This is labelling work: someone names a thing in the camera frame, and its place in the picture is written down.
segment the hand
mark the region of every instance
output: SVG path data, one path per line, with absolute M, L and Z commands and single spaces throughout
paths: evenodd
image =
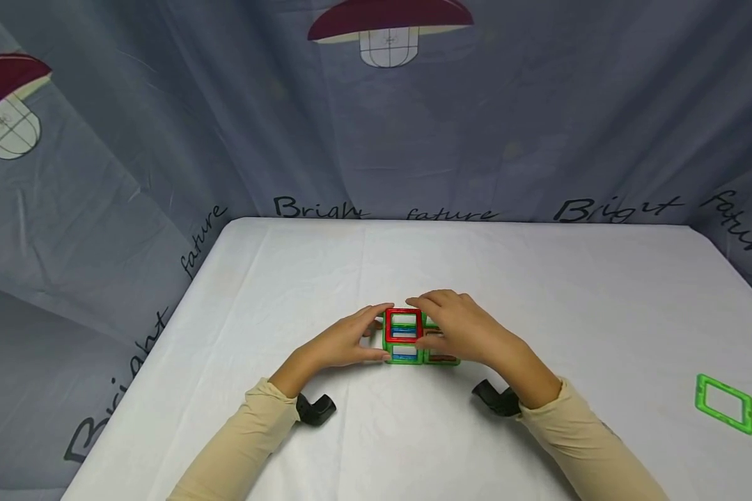
M 359 344 L 359 340 L 379 331 L 382 323 L 375 320 L 376 316 L 392 307 L 393 303 L 366 306 L 353 315 L 340 318 L 297 351 L 301 352 L 302 357 L 312 360 L 318 369 L 367 360 L 390 360 L 390 354 L 385 350 L 365 348 Z
M 390 360 L 390 354 L 385 350 L 362 347 L 359 340 L 378 331 L 382 325 L 375 320 L 376 316 L 392 307 L 393 303 L 366 306 L 353 315 L 340 318 L 334 325 L 292 352 L 272 375 L 270 383 L 286 397 L 294 399 L 309 379 L 321 369 L 367 360 Z
M 462 360 L 494 366 L 496 355 L 522 342 L 467 294 L 433 290 L 419 297 L 409 297 L 407 305 L 427 313 L 444 332 L 443 337 L 418 339 L 419 349 L 436 349 Z
M 538 409 L 560 395 L 560 379 L 523 339 L 502 327 L 471 296 L 433 290 L 409 297 L 407 305 L 422 310 L 443 329 L 443 337 L 418 339 L 415 346 L 419 349 L 437 349 L 491 367 L 528 409 Z

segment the person's right hand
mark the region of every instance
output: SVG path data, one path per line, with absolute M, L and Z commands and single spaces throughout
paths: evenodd
M 433 290 L 409 297 L 407 305 L 429 315 L 443 337 L 423 336 L 419 349 L 436 349 L 491 367 L 528 409 L 538 409 L 560 395 L 561 381 L 522 339 L 501 326 L 467 294 Z
M 443 337 L 418 339 L 415 344 L 419 349 L 436 349 L 462 360 L 494 366 L 499 353 L 507 353 L 519 343 L 523 344 L 467 294 L 433 290 L 419 297 L 409 297 L 407 305 L 430 316 L 444 333 Z

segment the beige sleeve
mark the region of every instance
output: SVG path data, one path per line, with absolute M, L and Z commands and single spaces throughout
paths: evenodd
M 560 465 L 583 501 L 662 501 L 666 493 L 644 465 L 563 379 L 557 400 L 522 422 Z
M 237 501 L 298 421 L 296 399 L 261 379 L 181 476 L 167 501 Z

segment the red mushroom cap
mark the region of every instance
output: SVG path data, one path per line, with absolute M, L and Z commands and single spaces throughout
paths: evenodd
M 0 101 L 34 80 L 48 76 L 51 70 L 37 58 L 24 54 L 0 54 Z
M 408 26 L 471 26 L 474 19 L 457 0 L 345 0 L 323 12 L 309 40 L 358 31 Z

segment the mushroom print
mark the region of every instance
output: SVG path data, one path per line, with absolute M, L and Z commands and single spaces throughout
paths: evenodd
M 50 80 L 52 70 L 37 58 L 0 54 L 0 158 L 13 160 L 31 151 L 42 125 L 23 103 Z
M 457 0 L 345 0 L 309 29 L 318 43 L 359 41 L 359 55 L 376 68 L 395 68 L 418 55 L 422 35 L 458 30 L 474 23 Z

